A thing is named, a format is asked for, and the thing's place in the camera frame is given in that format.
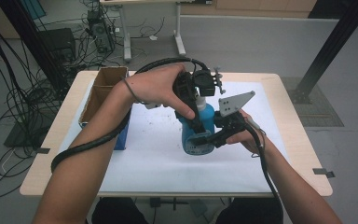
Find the person's right arm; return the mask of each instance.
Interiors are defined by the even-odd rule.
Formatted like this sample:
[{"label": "person's right arm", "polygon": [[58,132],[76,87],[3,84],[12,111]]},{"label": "person's right arm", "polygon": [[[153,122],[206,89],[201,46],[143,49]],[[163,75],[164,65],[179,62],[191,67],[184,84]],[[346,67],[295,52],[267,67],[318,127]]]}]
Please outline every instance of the person's right arm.
[{"label": "person's right arm", "polygon": [[[293,223],[341,223],[324,198],[292,168],[266,136],[265,139],[267,170]],[[237,133],[227,139],[228,144],[239,142],[249,151],[258,154],[258,150],[252,147],[255,142],[248,132]]]}]

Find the human arm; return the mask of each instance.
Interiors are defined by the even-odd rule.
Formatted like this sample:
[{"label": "human arm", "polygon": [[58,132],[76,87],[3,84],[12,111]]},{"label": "human arm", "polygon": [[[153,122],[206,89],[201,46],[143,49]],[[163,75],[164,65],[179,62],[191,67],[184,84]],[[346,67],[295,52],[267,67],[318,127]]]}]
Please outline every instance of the human arm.
[{"label": "human arm", "polygon": [[[245,112],[241,113],[247,119],[251,118]],[[293,223],[341,223],[319,193],[292,168],[275,145],[266,136],[264,138],[264,154],[269,176]],[[247,131],[229,137],[227,143],[242,143],[248,150],[258,154],[255,141]]]},{"label": "human arm", "polygon": [[[176,76],[184,69],[179,63],[126,80],[142,101],[170,106],[184,117],[193,119],[194,112],[172,92]],[[88,143],[114,130],[134,102],[128,87],[123,81],[119,82],[70,147]],[[34,223],[84,223],[102,184],[115,142],[112,140],[62,161],[48,182]]]}]

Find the table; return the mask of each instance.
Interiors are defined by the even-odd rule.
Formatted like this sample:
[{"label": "table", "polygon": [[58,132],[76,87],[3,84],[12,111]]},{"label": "table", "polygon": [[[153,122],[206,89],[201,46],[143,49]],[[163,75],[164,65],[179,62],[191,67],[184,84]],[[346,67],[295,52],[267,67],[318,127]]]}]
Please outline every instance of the table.
[{"label": "table", "polygon": [[186,51],[183,45],[182,37],[180,35],[180,11],[181,4],[180,2],[191,2],[193,0],[100,0],[101,5],[103,6],[114,6],[118,9],[118,13],[121,19],[121,26],[124,33],[124,61],[129,63],[131,61],[131,38],[130,34],[127,31],[126,16],[124,12],[124,5],[127,4],[155,4],[155,3],[175,3],[176,4],[176,27],[174,30],[174,38],[176,46],[179,51],[180,56],[185,56]]},{"label": "table", "polygon": [[[97,71],[78,73],[72,88],[69,90],[62,107],[54,120],[42,147],[50,148],[49,154],[38,154],[21,186],[23,195],[42,195],[51,176],[50,164],[57,155],[71,126],[81,101]],[[287,155],[294,169],[310,183],[322,196],[332,194],[331,186],[325,175],[315,175],[312,168],[322,168],[312,148],[309,138],[296,114],[278,75],[251,73],[222,73],[223,82],[255,82],[261,83],[269,101],[269,107],[276,119],[276,125],[284,142]],[[100,196],[130,196],[128,193],[100,192]],[[177,193],[174,196],[266,196],[266,193]],[[171,193],[144,192],[132,196],[173,196]]]}]

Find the person's left arm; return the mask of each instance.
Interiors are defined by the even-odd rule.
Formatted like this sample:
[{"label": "person's left arm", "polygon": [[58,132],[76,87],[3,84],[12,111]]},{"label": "person's left arm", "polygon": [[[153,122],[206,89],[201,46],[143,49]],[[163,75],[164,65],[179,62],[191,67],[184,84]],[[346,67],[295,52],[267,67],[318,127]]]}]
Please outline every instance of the person's left arm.
[{"label": "person's left arm", "polygon": [[[182,64],[127,78],[133,92],[145,102],[170,106],[188,119],[194,112],[172,92]],[[135,102],[128,87],[119,82],[70,147],[88,143],[114,130]],[[34,223],[84,223],[112,156],[115,140],[62,161],[48,182]]]}]

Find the black metal pole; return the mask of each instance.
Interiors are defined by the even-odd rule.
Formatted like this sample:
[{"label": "black metal pole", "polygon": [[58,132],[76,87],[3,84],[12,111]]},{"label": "black metal pole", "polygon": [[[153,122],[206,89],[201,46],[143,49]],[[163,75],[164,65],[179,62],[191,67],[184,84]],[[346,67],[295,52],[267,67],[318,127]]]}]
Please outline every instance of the black metal pole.
[{"label": "black metal pole", "polygon": [[68,82],[63,76],[63,68],[54,61],[48,48],[40,39],[34,21],[25,10],[21,0],[0,0],[0,8],[34,56],[58,96],[63,99],[69,91]]},{"label": "black metal pole", "polygon": [[339,20],[333,32],[328,36],[305,76],[295,90],[288,91],[295,104],[309,104],[309,95],[330,63],[336,58],[358,26],[358,0],[351,2],[347,11]]}]

